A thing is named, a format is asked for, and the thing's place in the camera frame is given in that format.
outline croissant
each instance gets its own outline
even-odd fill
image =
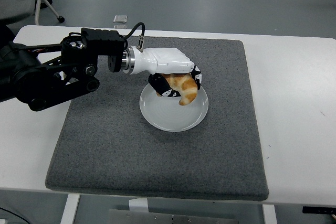
[[[162,74],[169,86],[180,93],[180,105],[188,105],[197,96],[197,84],[190,73],[187,74]]]

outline white table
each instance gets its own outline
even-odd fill
[[[72,31],[80,28],[26,26],[14,42],[55,44]],[[150,30],[145,34],[241,40],[269,187],[262,203],[336,206],[336,40]],[[56,56],[59,53],[41,59]],[[69,105],[32,112],[16,99],[0,103],[0,189],[50,191],[44,181]]]

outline gray felt mat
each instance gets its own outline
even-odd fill
[[[139,108],[149,74],[110,73],[101,57],[96,74],[101,86],[72,101],[46,187],[85,194],[266,199],[243,43],[146,37],[145,46],[176,47],[197,64],[209,98],[205,119],[185,132],[153,127]]]

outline round plate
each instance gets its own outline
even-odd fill
[[[163,131],[179,132],[198,125],[205,117],[209,102],[201,87],[195,100],[185,106],[179,105],[181,97],[158,97],[148,84],[140,95],[140,110],[143,117]]]

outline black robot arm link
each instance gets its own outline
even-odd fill
[[[70,33],[60,44],[25,46],[10,42],[0,50],[0,102],[16,97],[31,110],[41,111],[98,89],[95,78],[99,55],[114,59],[119,72],[126,36],[114,30],[82,28]],[[40,53],[60,51],[61,55],[41,63]]]

